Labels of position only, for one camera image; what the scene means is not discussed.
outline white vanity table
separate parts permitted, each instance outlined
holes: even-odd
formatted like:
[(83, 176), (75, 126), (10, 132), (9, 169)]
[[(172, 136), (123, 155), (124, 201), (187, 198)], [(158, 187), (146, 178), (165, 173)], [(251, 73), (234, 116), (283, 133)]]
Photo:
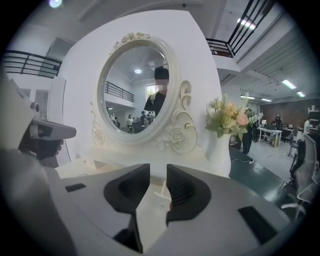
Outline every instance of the white vanity table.
[[(156, 87), (161, 92), (165, 91), (166, 96), (154, 121), (143, 131), (132, 134), (119, 129), (110, 119), (105, 84), (114, 76), (119, 76), (119, 73), (130, 70), (131, 66), (125, 64), (134, 62), (134, 58), (137, 59), (136, 63), (140, 63), (139, 55), (144, 55), (145, 59), (149, 58), (148, 63), (154, 64), (144, 72), (151, 68), (151, 76), (147, 78), (155, 79)], [(165, 69), (168, 72), (167, 80), (161, 77), (157, 80), (156, 63), (162, 65), (162, 71)], [(179, 67), (171, 46), (156, 36), (132, 32), (115, 42), (100, 72), (90, 103), (94, 118), (91, 127), (92, 146), (77, 160), (58, 167), (60, 177), (93, 175), (145, 163), (150, 164), (150, 174), (161, 179), (166, 179), (167, 164), (215, 173), (203, 150), (197, 146), (198, 134), (189, 112), (192, 86), (181, 78)]]

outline flower bouquet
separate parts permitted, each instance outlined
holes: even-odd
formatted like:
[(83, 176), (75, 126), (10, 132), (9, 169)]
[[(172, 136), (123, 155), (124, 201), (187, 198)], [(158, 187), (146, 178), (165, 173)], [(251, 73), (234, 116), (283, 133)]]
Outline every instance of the flower bouquet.
[(248, 99), (241, 98), (241, 103), (236, 107), (228, 101), (227, 95), (222, 99), (215, 98), (206, 105), (206, 129), (216, 132), (217, 137), (221, 138), (224, 134), (239, 136), (242, 140), (243, 134), (247, 132), (248, 117), (245, 114)]

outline white wall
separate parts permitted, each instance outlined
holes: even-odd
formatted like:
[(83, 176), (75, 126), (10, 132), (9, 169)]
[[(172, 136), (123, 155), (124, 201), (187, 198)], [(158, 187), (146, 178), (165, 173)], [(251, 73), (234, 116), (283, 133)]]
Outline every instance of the white wall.
[(74, 43), (72, 42), (62, 40), (61, 38), (56, 38), (46, 56), (49, 58), (63, 61), (68, 51), (73, 45)]
[(241, 92), (238, 85), (224, 85), (221, 87), (223, 94), (227, 94), (230, 102), (238, 105), (241, 101)]
[(26, 25), (15, 34), (7, 49), (47, 56), (55, 39), (55, 34), (44, 27)]
[(116, 96), (113, 96), (113, 95), (107, 94), (107, 93), (104, 93), (104, 100), (107, 102), (113, 102), (113, 103), (117, 103), (120, 105), (131, 107), (131, 108), (135, 106), (134, 102), (131, 102), (129, 100), (119, 98), (119, 97), (116, 97)]
[(64, 58), (59, 71), (59, 76), (66, 78), (63, 121), (77, 129), (77, 136), (67, 141), (71, 160), (85, 154), (92, 146), (94, 116), (90, 102), (94, 90), (115, 42), (132, 31), (161, 38), (173, 49), (181, 82), (188, 80), (192, 85), (190, 114), (197, 129), (198, 144), (207, 150), (208, 137), (212, 135), (205, 130), (206, 103), (221, 97), (216, 64), (202, 31), (189, 12), (154, 10), (102, 25), (78, 41)]
[(256, 113), (259, 113), (260, 112), (260, 105), (259, 104), (257, 104), (257, 103), (252, 103), (252, 102), (248, 102), (248, 107), (252, 110), (252, 111), (254, 111), (254, 112), (256, 112)]
[(21, 89), (30, 89), (30, 100), (35, 101), (36, 90), (49, 91), (53, 83), (52, 78), (29, 75), (29, 74), (17, 74), (17, 73), (7, 73), (9, 79), (13, 79), (16, 84)]
[(128, 79), (116, 68), (111, 68), (107, 74), (107, 81), (133, 94), (133, 88)]
[[(63, 124), (63, 102), (66, 80), (61, 77), (55, 77), (51, 80), (52, 86), (49, 91), (47, 119), (50, 122)], [(58, 166), (62, 166), (70, 162), (66, 140), (64, 140), (63, 145), (61, 145), (61, 150), (59, 151), (59, 154), (56, 156), (56, 161), (58, 163)]]
[(240, 73), (240, 68), (235, 62), (234, 58), (212, 55), (216, 68), (224, 73), (238, 75)]
[(118, 122), (120, 123), (120, 128), (126, 127), (126, 112), (125, 111), (117, 111), (114, 112), (114, 116), (118, 118)]
[(155, 80), (152, 79), (146, 79), (142, 81), (137, 81), (131, 84), (133, 87), (133, 94), (134, 94), (134, 109), (131, 111), (128, 111), (128, 115), (132, 115), (133, 117), (139, 117), (141, 116), (141, 112), (144, 111), (146, 101), (147, 101), (147, 86), (153, 86), (155, 84)]

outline ornate mirror frame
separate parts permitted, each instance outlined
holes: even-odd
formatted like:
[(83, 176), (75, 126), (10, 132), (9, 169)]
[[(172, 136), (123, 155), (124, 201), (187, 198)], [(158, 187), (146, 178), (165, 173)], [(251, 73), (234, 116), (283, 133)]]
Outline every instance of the ornate mirror frame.
[[(143, 132), (128, 134), (117, 129), (109, 116), (105, 103), (105, 78), (115, 61), (126, 51), (139, 46), (157, 49), (166, 59), (169, 70), (169, 84), (165, 102), (152, 125)], [(150, 143), (161, 150), (171, 147), (176, 152), (191, 151), (197, 144), (197, 132), (189, 115), (187, 105), (191, 100), (191, 85), (181, 82), (179, 62), (172, 48), (162, 39), (140, 32), (129, 33), (120, 42), (116, 42), (109, 58), (100, 72), (99, 81), (94, 91), (94, 120), (92, 139), (96, 146), (106, 142), (124, 145)]]

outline gray floor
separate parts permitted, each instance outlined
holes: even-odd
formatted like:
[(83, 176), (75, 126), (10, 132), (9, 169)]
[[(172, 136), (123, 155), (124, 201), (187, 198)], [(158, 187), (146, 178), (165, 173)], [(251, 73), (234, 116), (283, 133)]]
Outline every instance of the gray floor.
[(263, 141), (252, 142), (248, 156), (288, 183), (290, 181), (289, 170), (296, 149), (293, 148), (291, 155), (288, 156), (289, 150), (288, 142), (281, 141), (280, 146), (276, 148)]

